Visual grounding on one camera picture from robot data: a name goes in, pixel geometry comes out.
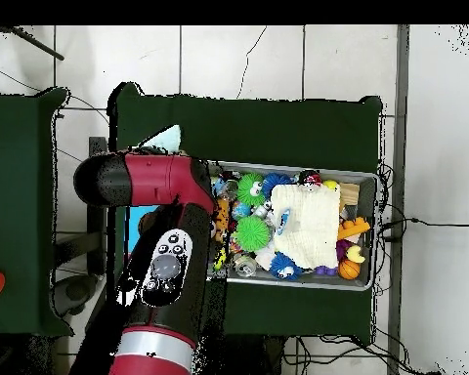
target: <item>green spiky ball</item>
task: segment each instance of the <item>green spiky ball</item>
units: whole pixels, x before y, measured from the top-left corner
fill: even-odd
[[[236,226],[236,238],[244,251],[254,252],[270,242],[270,230],[257,216],[243,217]]]
[[[244,204],[250,206],[260,206],[266,201],[262,191],[259,191],[259,194],[254,196],[250,193],[255,182],[263,182],[263,177],[260,174],[250,173],[244,175],[241,180],[238,182],[238,199]]]

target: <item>silver band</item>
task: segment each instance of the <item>silver band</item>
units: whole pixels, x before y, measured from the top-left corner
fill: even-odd
[[[192,372],[192,347],[170,335],[158,332],[133,331],[122,335],[118,351],[120,355],[149,355],[167,359]]]

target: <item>light blue paper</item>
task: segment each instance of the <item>light blue paper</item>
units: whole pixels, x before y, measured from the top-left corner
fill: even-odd
[[[142,146],[158,146],[165,148],[169,152],[178,152],[179,145],[181,144],[181,128],[179,125],[174,125],[169,129],[155,135]],[[132,252],[139,240],[139,221],[149,212],[156,210],[158,206],[140,206],[130,208],[129,217],[129,253]]]

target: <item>yellow toy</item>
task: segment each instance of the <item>yellow toy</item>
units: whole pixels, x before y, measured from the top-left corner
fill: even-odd
[[[353,244],[346,252],[346,256],[351,262],[363,263],[364,257],[360,254],[361,252],[361,247],[357,244]]]
[[[226,248],[221,247],[214,258],[214,271],[219,271],[221,269],[223,264],[226,262],[226,258]]]
[[[337,187],[337,183],[333,180],[325,180],[322,184],[330,189],[335,189]]]
[[[339,232],[337,240],[350,237],[355,234],[360,234],[370,230],[370,225],[363,217],[357,217],[353,222],[346,220],[342,225],[339,225]]]
[[[220,243],[225,242],[224,238],[228,233],[228,222],[230,219],[229,211],[230,201],[226,198],[218,198],[216,212],[214,213],[214,221],[216,227],[215,240]]]

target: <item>orange ball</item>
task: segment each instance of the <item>orange ball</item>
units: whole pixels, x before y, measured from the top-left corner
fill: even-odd
[[[339,264],[339,274],[345,279],[355,279],[360,274],[360,265],[345,259]]]

